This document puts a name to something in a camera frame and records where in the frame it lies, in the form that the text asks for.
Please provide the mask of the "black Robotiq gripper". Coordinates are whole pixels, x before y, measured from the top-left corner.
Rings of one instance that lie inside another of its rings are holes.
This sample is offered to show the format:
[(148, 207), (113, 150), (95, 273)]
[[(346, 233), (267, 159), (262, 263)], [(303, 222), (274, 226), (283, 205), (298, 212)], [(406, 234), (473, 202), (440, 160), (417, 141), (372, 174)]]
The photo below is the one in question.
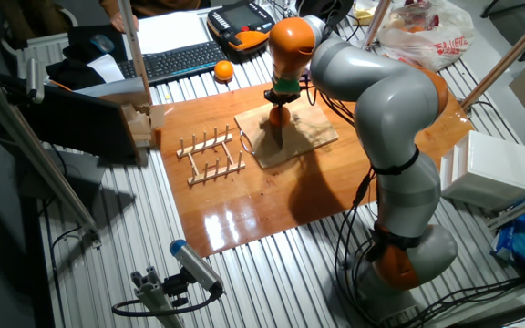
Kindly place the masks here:
[(289, 110), (287, 103), (294, 102), (301, 96), (300, 93), (276, 93), (272, 88), (265, 90), (263, 95), (266, 100), (273, 103), (274, 110), (278, 110), (282, 106), (283, 111)]

